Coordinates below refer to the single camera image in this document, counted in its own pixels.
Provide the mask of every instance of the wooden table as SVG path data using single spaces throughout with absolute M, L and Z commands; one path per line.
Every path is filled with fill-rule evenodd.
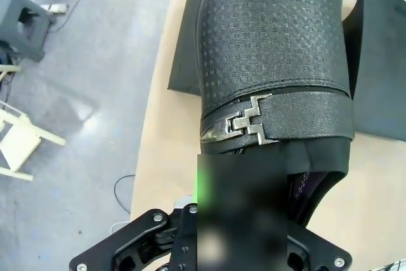
M 343 18 L 354 0 L 344 0 Z M 171 0 L 143 127 L 131 218 L 152 208 L 170 213 L 193 194 L 200 98 L 167 90 L 186 0 Z M 323 199 L 308 228 L 353 256 L 364 271 L 406 257 L 406 143 L 357 134 L 350 172 Z M 167 258 L 147 270 L 154 271 Z

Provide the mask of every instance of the black cable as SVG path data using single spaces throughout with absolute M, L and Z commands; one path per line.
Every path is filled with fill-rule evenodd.
M 400 265 L 403 264 L 406 260 L 400 260 L 398 262 L 398 271 L 400 268 Z M 382 269 L 379 269 L 378 271 L 389 271 L 391 270 L 391 268 L 395 265 L 395 263 L 390 263 L 389 265 L 386 265 L 385 267 L 383 267 Z
M 15 76 L 15 72 L 13 72 L 13 73 L 11 74 L 10 80 L 5 79 L 5 80 L 3 81 L 3 83 L 4 83 L 5 85 L 7 85 L 6 98 L 4 99 L 4 102 L 5 102 L 5 103 L 7 103 L 7 102 L 8 102 L 8 99 L 10 98 L 10 94 L 11 94 L 11 82 L 14 80 L 14 76 Z
M 66 26 L 66 24 L 68 23 L 70 17 L 71 17 L 72 14 L 74 13 L 74 11 L 75 11 L 77 5 L 78 5 L 80 2 L 81 2 L 81 0 L 77 0 L 77 1 L 76 1 L 76 3 L 74 4 L 74 6 L 72 7 L 72 9 L 70 9 L 70 13 L 69 13 L 68 17 L 67 17 L 67 18 L 65 19 L 65 21 L 62 23 L 62 25 L 59 26 L 59 28 L 57 28 L 56 30 L 49 30 L 48 33 L 49 33 L 49 34 L 52 34 L 52 33 L 58 33 L 59 31 L 61 31 L 62 28 L 63 28 L 64 26 Z
M 131 214 L 131 212 L 130 212 L 128 209 L 126 209 L 126 208 L 122 205 L 122 203 L 120 202 L 119 198 L 117 197 L 117 193 L 116 193 L 117 184 L 118 184 L 121 180 L 123 180 L 124 178 L 129 178 L 129 177 L 135 177 L 135 175 L 126 175 L 126 176 L 123 176 L 123 177 L 121 177 L 120 179 L 118 179 L 118 180 L 115 182 L 115 184 L 114 184 L 114 197 L 115 197 L 115 199 L 117 200 L 117 202 L 120 204 L 120 207 L 122 207 L 122 209 L 125 210 L 127 213 Z

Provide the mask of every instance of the white chair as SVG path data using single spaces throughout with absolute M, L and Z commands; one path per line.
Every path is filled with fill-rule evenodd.
M 21 70 L 20 66 L 14 65 L 0 65 L 0 82 L 6 77 L 9 72 L 18 72 Z
M 3 153 L 10 168 L 0 167 L 0 175 L 32 181 L 34 179 L 32 175 L 19 173 L 18 170 L 40 144 L 41 138 L 59 145 L 65 145 L 66 141 L 53 133 L 33 125 L 27 114 L 2 101 L 0 101 L 0 104 L 19 114 L 19 116 L 14 116 L 0 109 L 0 131 L 3 130 L 6 122 L 12 124 L 10 130 L 0 142 L 0 151 Z

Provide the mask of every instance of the blurred patch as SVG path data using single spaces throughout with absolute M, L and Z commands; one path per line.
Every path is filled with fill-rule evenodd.
M 198 160 L 199 270 L 285 270 L 286 175 L 252 156 Z

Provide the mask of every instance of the gray floor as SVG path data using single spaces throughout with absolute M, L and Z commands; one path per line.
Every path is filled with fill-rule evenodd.
M 67 139 L 44 140 L 0 176 L 0 270 L 68 270 L 70 259 L 128 220 L 114 182 L 135 172 L 150 80 L 169 0 L 81 0 L 50 34 L 40 63 L 22 62 L 9 103 Z M 132 179 L 118 195 L 130 207 Z

